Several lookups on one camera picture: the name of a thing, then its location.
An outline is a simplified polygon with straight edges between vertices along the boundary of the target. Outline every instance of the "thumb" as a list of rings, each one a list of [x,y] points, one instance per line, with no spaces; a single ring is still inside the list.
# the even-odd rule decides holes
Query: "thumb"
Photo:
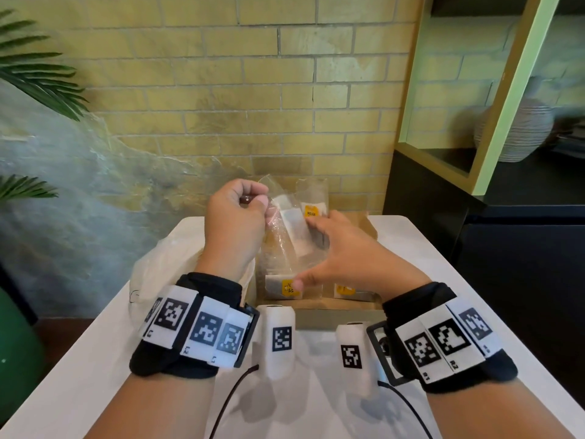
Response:
[[[265,214],[266,208],[268,208],[268,197],[264,194],[255,196],[248,205],[248,209],[262,215]]]
[[[303,291],[305,288],[326,282],[328,276],[326,262],[321,262],[317,266],[313,266],[313,268],[298,273],[292,282],[293,289]]]

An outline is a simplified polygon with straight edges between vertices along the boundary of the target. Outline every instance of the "brick wall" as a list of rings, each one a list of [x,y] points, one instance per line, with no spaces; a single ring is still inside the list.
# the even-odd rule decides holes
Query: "brick wall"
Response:
[[[126,145],[380,212],[420,0],[3,0]]]
[[[493,102],[517,22],[516,17],[430,20],[409,143],[473,145],[473,126]],[[585,112],[585,17],[553,19],[533,74],[544,78],[537,98],[557,114]]]

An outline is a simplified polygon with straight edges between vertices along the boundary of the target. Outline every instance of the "yellow sticker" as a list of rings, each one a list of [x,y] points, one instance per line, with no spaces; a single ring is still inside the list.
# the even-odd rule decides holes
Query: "yellow sticker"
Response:
[[[313,205],[305,205],[305,217],[314,217],[319,215],[319,208]]]
[[[343,285],[335,285],[335,292],[340,295],[353,295],[356,293],[354,288],[349,288]]]
[[[298,297],[301,295],[300,291],[295,291],[292,287],[292,279],[285,279],[282,281],[282,295],[286,297]]]

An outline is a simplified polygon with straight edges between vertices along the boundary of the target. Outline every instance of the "vase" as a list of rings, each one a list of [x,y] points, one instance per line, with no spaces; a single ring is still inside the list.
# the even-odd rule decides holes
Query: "vase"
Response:
[[[500,154],[500,162],[520,162],[532,154],[549,136],[555,118],[552,109],[534,98],[542,79],[530,77],[512,126]],[[479,146],[491,107],[481,114],[473,133],[473,142]]]

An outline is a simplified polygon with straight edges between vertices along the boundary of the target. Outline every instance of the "right hand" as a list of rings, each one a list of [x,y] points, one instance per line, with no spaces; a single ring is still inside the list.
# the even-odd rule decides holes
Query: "right hand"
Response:
[[[317,266],[299,273],[293,288],[336,283],[378,293],[384,301],[431,280],[417,267],[385,249],[339,211],[327,217],[307,217],[307,223],[329,236],[329,254]]]

